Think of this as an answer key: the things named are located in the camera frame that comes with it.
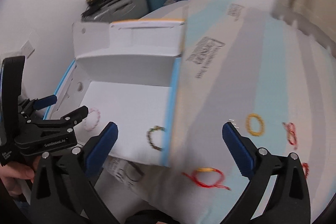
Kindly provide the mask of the left hand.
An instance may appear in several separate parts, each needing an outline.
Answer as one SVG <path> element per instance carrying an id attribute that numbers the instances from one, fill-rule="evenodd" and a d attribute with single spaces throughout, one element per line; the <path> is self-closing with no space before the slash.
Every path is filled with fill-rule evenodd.
<path id="1" fill-rule="evenodd" d="M 30 180 L 34 182 L 35 173 L 41 157 L 34 159 L 31 166 L 26 166 L 18 162 L 10 162 L 5 166 L 1 166 L 1 180 L 12 197 L 17 197 L 22 194 L 22 188 L 19 185 L 19 180 Z"/>

